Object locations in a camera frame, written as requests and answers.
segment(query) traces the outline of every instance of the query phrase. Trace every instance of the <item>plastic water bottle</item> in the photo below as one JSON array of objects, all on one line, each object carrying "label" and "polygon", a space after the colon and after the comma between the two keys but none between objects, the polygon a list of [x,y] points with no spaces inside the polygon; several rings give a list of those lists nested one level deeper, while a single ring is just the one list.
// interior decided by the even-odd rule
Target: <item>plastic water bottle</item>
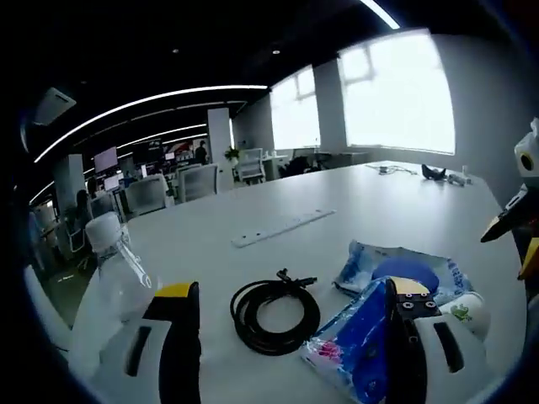
[{"label": "plastic water bottle", "polygon": [[110,314],[122,322],[141,317],[157,291],[141,260],[131,251],[118,216],[109,212],[86,225],[86,234],[98,257],[99,293]]}]

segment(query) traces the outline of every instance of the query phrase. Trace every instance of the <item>computer monitor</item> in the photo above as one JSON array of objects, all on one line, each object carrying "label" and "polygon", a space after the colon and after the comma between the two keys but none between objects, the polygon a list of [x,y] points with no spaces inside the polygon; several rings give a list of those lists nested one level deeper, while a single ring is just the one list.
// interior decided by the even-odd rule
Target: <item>computer monitor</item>
[{"label": "computer monitor", "polygon": [[118,179],[117,175],[113,175],[112,177],[108,177],[104,179],[104,190],[110,191],[112,189],[116,189],[120,186],[120,180]]},{"label": "computer monitor", "polygon": [[118,156],[116,155],[116,146],[100,152],[93,158],[95,172],[101,173],[107,168],[118,165]]}]

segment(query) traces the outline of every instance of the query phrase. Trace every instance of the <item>black cable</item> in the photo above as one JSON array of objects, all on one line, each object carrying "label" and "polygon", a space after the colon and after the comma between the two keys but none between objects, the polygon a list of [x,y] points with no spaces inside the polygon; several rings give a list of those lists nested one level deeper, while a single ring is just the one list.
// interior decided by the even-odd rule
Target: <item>black cable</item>
[{"label": "black cable", "polygon": [[[315,283],[317,279],[292,280],[286,272],[286,269],[283,269],[277,273],[281,280],[260,280],[246,284],[230,301],[230,314],[238,336],[248,347],[260,354],[269,356],[289,354],[301,347],[303,342],[318,330],[320,324],[318,304],[305,290],[306,286]],[[249,291],[236,305],[236,300],[245,290]],[[264,330],[257,319],[259,308],[284,296],[294,297],[302,303],[302,320],[286,332]]]}]

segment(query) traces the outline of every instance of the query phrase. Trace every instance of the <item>window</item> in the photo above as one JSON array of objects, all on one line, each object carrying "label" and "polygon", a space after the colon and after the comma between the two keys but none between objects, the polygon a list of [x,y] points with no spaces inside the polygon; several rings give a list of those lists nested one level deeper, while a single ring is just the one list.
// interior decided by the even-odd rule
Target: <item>window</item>
[{"label": "window", "polygon": [[275,149],[320,146],[312,67],[275,85],[271,90],[270,101]]},{"label": "window", "polygon": [[428,31],[342,51],[339,74],[348,146],[455,154],[449,86]]}]

